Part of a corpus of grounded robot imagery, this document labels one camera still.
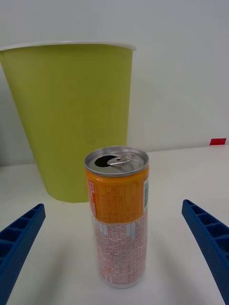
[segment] cup rim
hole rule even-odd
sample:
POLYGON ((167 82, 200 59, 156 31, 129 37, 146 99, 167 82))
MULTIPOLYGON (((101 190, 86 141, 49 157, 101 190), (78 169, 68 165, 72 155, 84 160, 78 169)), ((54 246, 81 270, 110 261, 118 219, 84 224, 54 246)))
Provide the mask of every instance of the cup rim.
POLYGON ((118 43, 118 42, 106 42, 106 41, 45 41, 45 42, 42 42, 42 41, 40 41, 40 42, 34 42, 34 43, 22 43, 22 44, 15 44, 15 45, 7 46, 7 47, 2 47, 2 48, 0 48, 0 51, 26 48, 26 47, 62 45, 62 44, 104 44, 104 45, 110 45, 110 46, 130 49, 132 51, 136 50, 136 47, 134 45, 118 43))

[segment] can opening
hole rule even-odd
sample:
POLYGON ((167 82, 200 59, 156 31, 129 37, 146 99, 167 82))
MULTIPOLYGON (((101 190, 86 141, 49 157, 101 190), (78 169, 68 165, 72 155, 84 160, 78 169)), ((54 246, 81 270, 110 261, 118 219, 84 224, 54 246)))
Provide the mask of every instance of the can opening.
POLYGON ((94 164, 98 167, 108 167, 110 166, 109 164, 107 164, 107 162, 113 158, 116 158, 117 156, 112 156, 112 155, 108 155, 108 156, 102 156, 100 158, 98 158, 94 164))

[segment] orange can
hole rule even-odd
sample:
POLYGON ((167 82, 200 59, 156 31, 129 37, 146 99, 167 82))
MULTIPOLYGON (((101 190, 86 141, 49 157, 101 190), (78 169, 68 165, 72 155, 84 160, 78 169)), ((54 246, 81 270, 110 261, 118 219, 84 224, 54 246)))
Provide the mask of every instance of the orange can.
POLYGON ((127 146, 101 148, 84 161, 99 273, 113 287, 133 286, 146 267, 148 161, 127 146))

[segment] white table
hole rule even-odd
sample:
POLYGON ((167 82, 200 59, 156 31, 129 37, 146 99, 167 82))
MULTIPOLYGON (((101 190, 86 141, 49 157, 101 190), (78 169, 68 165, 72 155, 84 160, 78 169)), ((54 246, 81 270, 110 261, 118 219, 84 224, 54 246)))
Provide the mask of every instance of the white table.
POLYGON ((222 305, 182 214, 190 199, 229 225, 229 146, 151 152, 147 268, 119 290, 99 278, 87 203, 51 198, 35 164, 0 168, 0 231, 38 203, 46 219, 8 305, 222 305))

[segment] yellow-green cup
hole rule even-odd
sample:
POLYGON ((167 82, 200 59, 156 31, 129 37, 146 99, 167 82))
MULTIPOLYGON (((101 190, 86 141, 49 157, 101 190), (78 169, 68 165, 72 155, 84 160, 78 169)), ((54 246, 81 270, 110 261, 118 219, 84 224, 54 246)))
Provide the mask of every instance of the yellow-green cup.
POLYGON ((0 61, 47 192, 88 201, 83 160, 125 145, 132 46, 47 43, 0 50, 0 61))

